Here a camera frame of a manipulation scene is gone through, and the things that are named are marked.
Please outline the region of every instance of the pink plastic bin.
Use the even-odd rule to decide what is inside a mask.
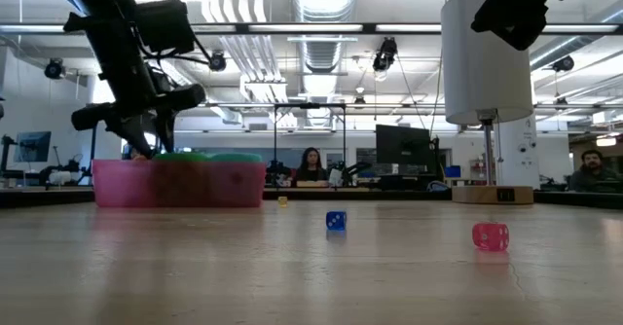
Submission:
[[[93,161],[100,207],[259,207],[261,162]]]

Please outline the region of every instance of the wooden block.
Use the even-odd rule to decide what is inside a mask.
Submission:
[[[464,186],[452,188],[452,201],[481,204],[533,204],[532,187]]]

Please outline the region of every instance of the white cylinder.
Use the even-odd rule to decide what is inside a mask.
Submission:
[[[478,125],[478,111],[497,110],[500,122],[532,113],[528,51],[470,25],[485,0],[450,0],[441,11],[446,120]]]
[[[521,120],[495,125],[499,136],[496,152],[495,177],[497,185],[540,188],[538,176],[538,143],[534,114]]]

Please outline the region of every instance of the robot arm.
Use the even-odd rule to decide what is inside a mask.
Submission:
[[[179,111],[205,100],[200,85],[163,90],[143,55],[159,58],[191,52],[199,42],[180,0],[136,4],[134,0],[68,0],[82,15],[70,14],[65,32],[85,31],[115,102],[89,105],[71,116],[77,130],[104,121],[113,131],[151,157],[143,135],[144,115],[153,122],[165,149],[173,151],[173,127]]]

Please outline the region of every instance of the ceiling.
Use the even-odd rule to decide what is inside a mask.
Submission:
[[[595,23],[596,14],[610,7],[619,0],[568,0],[559,2],[550,0],[547,5],[549,22]],[[292,21],[292,0],[264,0],[268,21]],[[356,0],[353,21],[360,22],[439,22],[440,11],[445,0]],[[188,0],[191,22],[205,22],[201,2]],[[25,23],[64,23],[72,7],[65,0],[0,0],[0,22]],[[542,36],[531,47],[531,52],[558,37]],[[16,36],[4,37],[5,42],[14,45]],[[368,103],[411,102],[412,96],[406,88],[409,83],[413,99],[418,102],[443,103],[443,78],[439,78],[439,57],[441,54],[440,36],[397,36],[398,63],[389,69],[383,82],[375,82],[372,69],[366,70],[367,63],[383,40],[383,36],[358,36],[356,42],[346,44],[344,58],[340,65],[342,76],[338,78],[336,94],[339,100],[353,102],[355,88],[363,87],[363,95]],[[223,50],[218,38],[201,36],[201,41],[209,50]],[[298,46],[289,43],[285,36],[272,38],[275,55],[280,71],[287,81],[287,95],[294,100],[302,92]],[[81,74],[98,72],[98,65],[92,56],[88,41],[83,36],[23,36],[19,42],[19,54],[24,58],[45,62],[51,57],[62,57],[65,65]],[[575,68],[568,73],[559,73],[555,80],[553,71],[534,71],[532,78],[536,87],[537,101],[551,101],[556,92],[580,90],[594,86],[604,80],[616,77],[623,65],[623,37],[609,36],[597,40],[572,54]],[[219,73],[195,63],[175,62],[184,75],[203,84],[208,90],[230,92],[230,101],[239,102],[238,86],[240,72],[236,65],[228,62],[228,68]],[[597,92],[586,93],[572,98],[569,103],[596,103],[623,97],[623,87],[613,83]],[[372,110],[355,111],[370,113]],[[551,115],[554,111],[539,111],[541,115]],[[574,112],[569,121],[582,119],[591,111]],[[213,116],[205,110],[204,116]]]

